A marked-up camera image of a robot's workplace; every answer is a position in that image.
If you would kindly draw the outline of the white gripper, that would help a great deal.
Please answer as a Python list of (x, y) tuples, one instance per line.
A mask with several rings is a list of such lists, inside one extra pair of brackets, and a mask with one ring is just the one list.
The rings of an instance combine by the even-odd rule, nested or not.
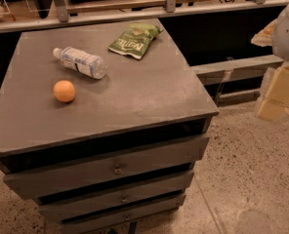
[[(289, 4), (279, 14), (272, 36), (273, 53), (289, 61)], [(255, 115), (265, 121), (277, 119), (289, 106), (289, 62), (269, 67), (263, 77)]]

